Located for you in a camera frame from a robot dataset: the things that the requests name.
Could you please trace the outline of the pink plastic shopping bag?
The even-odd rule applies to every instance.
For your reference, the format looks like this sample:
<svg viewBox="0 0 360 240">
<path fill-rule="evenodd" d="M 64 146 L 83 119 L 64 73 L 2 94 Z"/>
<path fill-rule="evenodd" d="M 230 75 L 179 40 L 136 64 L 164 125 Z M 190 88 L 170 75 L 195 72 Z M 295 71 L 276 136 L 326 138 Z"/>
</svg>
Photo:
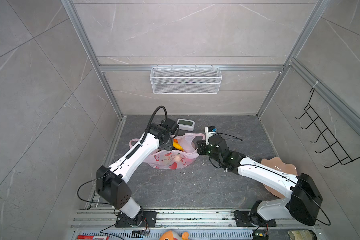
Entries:
<svg viewBox="0 0 360 240">
<path fill-rule="evenodd" d="M 182 151 L 178 149 L 171 151 L 155 149 L 143 162 L 152 168 L 161 170 L 185 168 L 192 164 L 199 156 L 197 153 L 198 147 L 193 143 L 198 137 L 201 137 L 201 140 L 205 140 L 206 138 L 204 134 L 186 133 L 183 136 L 178 136 L 175 138 L 175 143 L 182 147 Z"/>
</svg>

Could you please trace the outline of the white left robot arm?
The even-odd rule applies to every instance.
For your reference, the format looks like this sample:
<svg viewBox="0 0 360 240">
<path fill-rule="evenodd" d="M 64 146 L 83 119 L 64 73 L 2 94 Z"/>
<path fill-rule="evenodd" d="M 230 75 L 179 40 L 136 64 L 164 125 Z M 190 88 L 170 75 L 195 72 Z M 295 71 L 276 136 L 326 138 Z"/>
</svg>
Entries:
<svg viewBox="0 0 360 240">
<path fill-rule="evenodd" d="M 158 106 L 137 143 L 109 167 L 100 166 L 96 172 L 97 178 L 86 182 L 87 184 L 95 182 L 96 193 L 106 200 L 106 204 L 124 214 L 132 227 L 141 224 L 144 209 L 132 198 L 128 182 L 152 152 L 173 149 L 174 137 L 177 136 L 178 131 L 179 125 L 168 118 L 166 108 Z"/>
</svg>

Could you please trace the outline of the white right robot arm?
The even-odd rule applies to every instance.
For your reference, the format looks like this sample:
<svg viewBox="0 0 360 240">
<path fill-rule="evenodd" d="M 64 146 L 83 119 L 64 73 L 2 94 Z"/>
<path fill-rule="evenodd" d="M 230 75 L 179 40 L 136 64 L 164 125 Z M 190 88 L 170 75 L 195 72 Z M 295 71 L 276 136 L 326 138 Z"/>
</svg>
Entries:
<svg viewBox="0 0 360 240">
<path fill-rule="evenodd" d="M 283 195 L 278 200 L 256 201 L 248 213 L 253 225 L 262 227 L 274 219 L 288 218 L 306 226 L 314 226 L 318 222 L 323 198 L 309 175 L 297 176 L 274 170 L 244 154 L 231 151 L 224 135 L 218 133 L 214 126 L 206 127 L 205 131 L 205 140 L 197 142 L 199 155 L 208 156 L 215 168 L 256 180 Z"/>
</svg>

